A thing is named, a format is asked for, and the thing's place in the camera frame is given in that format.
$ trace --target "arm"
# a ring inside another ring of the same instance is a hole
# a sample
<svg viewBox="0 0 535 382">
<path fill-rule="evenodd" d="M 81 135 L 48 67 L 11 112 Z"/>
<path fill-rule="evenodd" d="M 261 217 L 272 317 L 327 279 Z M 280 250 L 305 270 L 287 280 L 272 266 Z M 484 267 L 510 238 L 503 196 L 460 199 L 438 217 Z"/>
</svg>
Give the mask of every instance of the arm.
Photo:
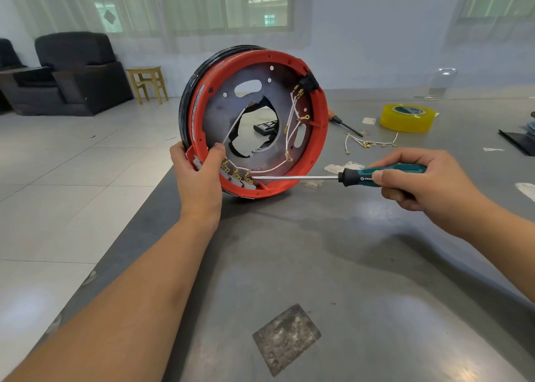
<svg viewBox="0 0 535 382">
<path fill-rule="evenodd" d="M 161 380 L 204 250 L 217 228 L 225 149 L 210 150 L 196 172 L 181 143 L 171 147 L 180 220 L 83 311 L 6 379 Z"/>
<path fill-rule="evenodd" d="M 535 302 L 535 223 L 485 197 L 445 151 L 399 149 L 370 167 L 397 162 L 420 163 L 427 171 L 375 172 L 373 181 L 383 187 L 383 196 L 404 209 L 423 211 L 440 228 L 468 241 Z"/>
</svg>

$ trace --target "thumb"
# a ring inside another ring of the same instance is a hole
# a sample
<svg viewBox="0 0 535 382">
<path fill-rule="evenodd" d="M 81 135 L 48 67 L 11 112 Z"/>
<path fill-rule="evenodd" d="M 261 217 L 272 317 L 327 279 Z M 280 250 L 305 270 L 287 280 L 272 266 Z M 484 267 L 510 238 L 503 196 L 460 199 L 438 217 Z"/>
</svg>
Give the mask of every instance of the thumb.
<svg viewBox="0 0 535 382">
<path fill-rule="evenodd" d="M 398 169 L 376 170 L 372 175 L 373 181 L 382 188 L 401 189 L 412 194 L 418 189 L 421 178 L 422 174 L 407 173 Z"/>
<path fill-rule="evenodd" d="M 208 156 L 203 164 L 203 169 L 204 167 L 207 167 L 209 170 L 219 172 L 219 168 L 221 168 L 221 163 L 223 162 L 224 158 L 225 146 L 217 142 L 216 145 L 214 145 L 208 152 Z"/>
</svg>

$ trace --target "green screwdriver handle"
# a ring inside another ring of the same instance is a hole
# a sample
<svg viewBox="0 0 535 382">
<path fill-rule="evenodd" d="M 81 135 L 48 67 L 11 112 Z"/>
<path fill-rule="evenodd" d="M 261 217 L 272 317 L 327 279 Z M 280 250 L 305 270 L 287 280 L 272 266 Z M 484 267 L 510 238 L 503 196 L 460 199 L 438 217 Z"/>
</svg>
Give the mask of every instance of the green screwdriver handle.
<svg viewBox="0 0 535 382">
<path fill-rule="evenodd" d="M 353 185 L 364 185 L 378 188 L 379 185 L 371 179 L 371 175 L 376 170 L 398 169 L 407 173 L 424 173 L 427 167 L 417 163 L 397 163 L 384 168 L 366 168 L 366 169 L 344 169 L 338 174 L 338 182 L 343 183 L 345 187 Z"/>
</svg>

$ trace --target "wooden stool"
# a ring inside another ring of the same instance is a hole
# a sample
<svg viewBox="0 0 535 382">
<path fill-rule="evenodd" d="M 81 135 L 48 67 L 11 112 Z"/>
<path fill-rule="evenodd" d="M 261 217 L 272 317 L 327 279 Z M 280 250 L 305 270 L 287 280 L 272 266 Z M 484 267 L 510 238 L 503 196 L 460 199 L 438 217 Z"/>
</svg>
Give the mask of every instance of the wooden stool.
<svg viewBox="0 0 535 382">
<path fill-rule="evenodd" d="M 169 100 L 169 97 L 167 97 L 167 90 L 165 89 L 165 82 L 164 77 L 162 75 L 162 71 L 159 66 L 157 67 L 133 67 L 131 69 L 126 70 L 128 72 L 128 75 L 130 76 L 130 81 L 132 82 L 132 87 L 134 88 L 135 95 L 137 97 L 137 101 L 139 104 L 143 104 L 143 100 L 141 100 L 141 95 L 139 93 L 139 89 L 143 89 L 143 93 L 145 94 L 145 98 L 147 101 L 150 101 L 149 99 L 149 93 L 147 93 L 147 82 L 151 81 L 152 85 L 154 86 L 154 91 L 156 92 L 156 97 L 158 98 L 158 102 L 162 104 L 162 97 L 160 96 L 160 89 L 164 91 L 165 100 Z M 150 74 L 150 78 L 144 78 L 143 74 Z"/>
</svg>

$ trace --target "hand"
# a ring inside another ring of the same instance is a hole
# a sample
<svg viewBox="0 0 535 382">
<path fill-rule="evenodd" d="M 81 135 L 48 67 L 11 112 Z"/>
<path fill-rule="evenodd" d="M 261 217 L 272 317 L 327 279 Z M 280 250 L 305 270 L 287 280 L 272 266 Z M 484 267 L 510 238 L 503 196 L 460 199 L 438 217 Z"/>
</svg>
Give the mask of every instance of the hand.
<svg viewBox="0 0 535 382">
<path fill-rule="evenodd" d="M 225 147 L 216 144 L 208 153 L 198 172 L 193 169 L 179 142 L 169 149 L 177 174 L 178 193 L 182 202 L 181 219 L 192 219 L 207 224 L 214 231 L 221 217 L 223 195 L 219 169 L 225 158 Z"/>
<path fill-rule="evenodd" d="M 398 162 L 419 163 L 426 166 L 427 171 L 424 174 L 395 169 L 374 172 L 373 181 L 382 187 L 383 197 L 395 200 L 406 210 L 423 211 L 433 223 L 450 234 L 467 237 L 473 231 L 473 215 L 492 208 L 490 200 L 446 151 L 402 148 L 369 167 Z"/>
</svg>

